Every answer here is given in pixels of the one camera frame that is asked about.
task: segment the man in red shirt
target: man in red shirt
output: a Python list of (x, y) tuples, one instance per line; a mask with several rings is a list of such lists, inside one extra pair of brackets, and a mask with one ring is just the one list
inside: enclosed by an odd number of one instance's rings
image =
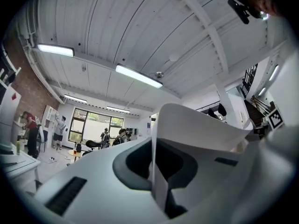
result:
[(36, 139), (38, 135), (38, 128), (35, 122), (35, 117), (29, 112), (25, 111), (22, 115), (22, 118), (27, 121), (27, 124), (23, 127), (23, 129), (29, 129), (27, 142), (28, 155), (37, 158), (38, 151), (36, 149)]

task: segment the round table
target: round table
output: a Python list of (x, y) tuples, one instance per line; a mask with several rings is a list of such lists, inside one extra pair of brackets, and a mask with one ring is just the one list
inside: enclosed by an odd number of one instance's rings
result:
[(68, 152), (71, 156), (74, 156), (75, 157), (75, 161), (76, 161), (76, 159), (77, 158), (81, 158), (82, 157), (82, 154), (84, 153), (84, 151), (81, 151), (80, 153), (76, 153), (76, 154), (74, 154), (74, 150), (72, 149), (72, 150), (69, 150), (69, 152)]

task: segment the brick wall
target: brick wall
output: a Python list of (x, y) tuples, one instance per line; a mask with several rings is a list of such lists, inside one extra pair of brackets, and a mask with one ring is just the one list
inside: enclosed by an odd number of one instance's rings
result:
[(15, 118), (28, 111), (42, 120), (46, 105), (58, 110), (59, 102), (53, 98), (31, 69), (16, 33), (11, 33), (5, 39), (4, 48), (15, 68), (21, 67), (20, 73), (12, 83), (12, 87), (22, 95)]

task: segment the window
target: window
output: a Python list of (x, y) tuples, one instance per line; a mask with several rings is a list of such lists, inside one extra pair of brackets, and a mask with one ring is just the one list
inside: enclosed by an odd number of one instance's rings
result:
[(110, 137), (113, 139), (116, 138), (122, 126), (123, 119), (121, 118), (75, 109), (71, 121), (69, 141), (81, 142), (82, 144), (88, 140), (101, 142), (101, 134), (105, 128), (108, 129)]

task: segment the sign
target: sign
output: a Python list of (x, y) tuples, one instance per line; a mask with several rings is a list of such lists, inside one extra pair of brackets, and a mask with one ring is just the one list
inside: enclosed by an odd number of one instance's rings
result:
[(273, 110), (266, 118), (273, 130), (278, 129), (284, 124), (281, 114), (279, 113), (277, 108)]

